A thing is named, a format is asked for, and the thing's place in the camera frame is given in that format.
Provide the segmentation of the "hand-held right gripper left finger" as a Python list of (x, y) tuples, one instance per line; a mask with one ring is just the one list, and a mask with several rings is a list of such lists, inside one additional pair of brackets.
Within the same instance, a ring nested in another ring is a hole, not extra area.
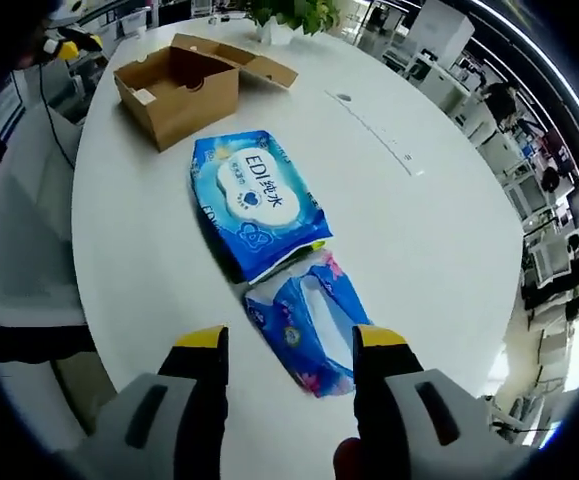
[(229, 330), (187, 333), (156, 373), (100, 411), (76, 449), (81, 479), (217, 479), (228, 416)]

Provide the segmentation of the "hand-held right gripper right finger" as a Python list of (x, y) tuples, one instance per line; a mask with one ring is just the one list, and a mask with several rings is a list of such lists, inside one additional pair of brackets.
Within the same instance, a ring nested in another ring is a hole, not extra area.
[(370, 479), (502, 479), (507, 443), (487, 408), (407, 341), (374, 325), (353, 329), (354, 412)]

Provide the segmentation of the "person's right hand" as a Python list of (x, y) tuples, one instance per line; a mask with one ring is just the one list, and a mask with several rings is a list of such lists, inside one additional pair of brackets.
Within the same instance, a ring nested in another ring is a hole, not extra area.
[(333, 455), (336, 480), (360, 480), (362, 478), (361, 440), (357, 437), (344, 439)]

